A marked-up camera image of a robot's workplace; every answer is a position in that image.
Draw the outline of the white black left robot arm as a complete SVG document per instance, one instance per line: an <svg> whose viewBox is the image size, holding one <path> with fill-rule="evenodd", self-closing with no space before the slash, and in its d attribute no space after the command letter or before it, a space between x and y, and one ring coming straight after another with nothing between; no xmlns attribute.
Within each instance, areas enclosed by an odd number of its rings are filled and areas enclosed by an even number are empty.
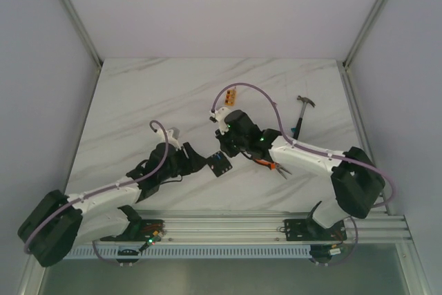
<svg viewBox="0 0 442 295"><path fill-rule="evenodd" d="M17 235L26 253L42 267L57 264L85 242L109 237L133 241L142 230L134 205L157 193L169 180L197 173L205 166L206 158L188 142L180 148L159 143L148 158L112 184L70 195L50 191Z"/></svg>

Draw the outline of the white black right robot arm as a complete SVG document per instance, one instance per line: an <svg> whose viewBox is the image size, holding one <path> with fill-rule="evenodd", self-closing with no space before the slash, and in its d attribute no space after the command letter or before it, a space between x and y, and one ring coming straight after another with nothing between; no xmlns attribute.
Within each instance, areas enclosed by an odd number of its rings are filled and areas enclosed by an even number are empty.
<svg viewBox="0 0 442 295"><path fill-rule="evenodd" d="M230 158L243 154L283 173L295 167L329 180L332 196L317 202L305 220L305 231L314 240L348 217L366 218L385 187L367 154L355 146L333 151L299 144L275 129L259 129L245 112L226 107L213 111L210 119L218 124L215 136Z"/></svg>

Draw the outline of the black fuse box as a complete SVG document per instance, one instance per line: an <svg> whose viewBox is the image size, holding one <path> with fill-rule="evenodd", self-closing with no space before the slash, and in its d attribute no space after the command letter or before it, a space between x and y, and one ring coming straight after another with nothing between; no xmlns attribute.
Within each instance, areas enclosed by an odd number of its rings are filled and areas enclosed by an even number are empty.
<svg viewBox="0 0 442 295"><path fill-rule="evenodd" d="M221 160L216 159L217 154L221 155ZM213 155L209 156L206 159L206 163L217 178L224 175L226 172L230 171L233 168L230 161L222 151L217 151Z"/></svg>

